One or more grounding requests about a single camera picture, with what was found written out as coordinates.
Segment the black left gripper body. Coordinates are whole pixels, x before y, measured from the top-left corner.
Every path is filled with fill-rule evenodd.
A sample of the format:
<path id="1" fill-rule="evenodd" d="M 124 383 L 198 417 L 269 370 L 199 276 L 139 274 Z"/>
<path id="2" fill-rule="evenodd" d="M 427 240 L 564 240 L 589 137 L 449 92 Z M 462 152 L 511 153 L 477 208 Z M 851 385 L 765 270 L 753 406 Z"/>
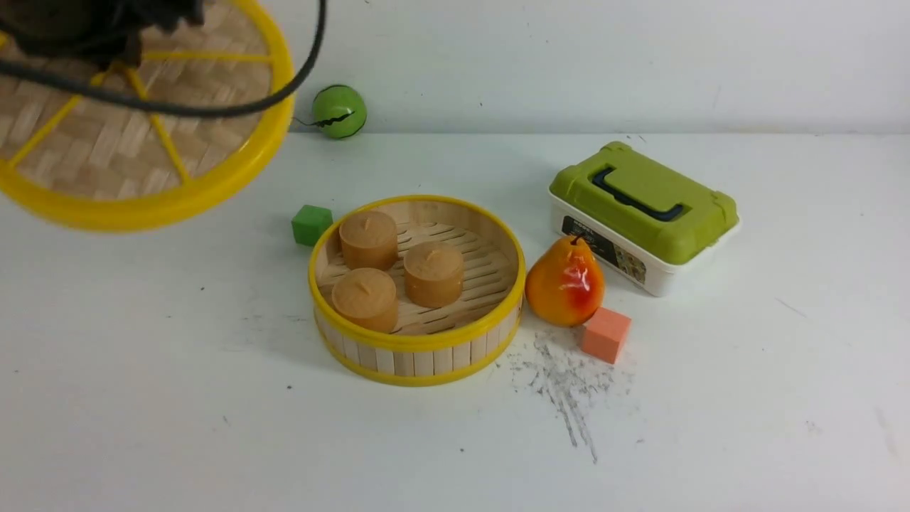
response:
<path id="1" fill-rule="evenodd" d="M 141 33 L 173 33 L 204 23 L 201 1 L 3 1 L 2 33 L 25 55 L 81 60 L 107 68 L 139 65 Z"/>

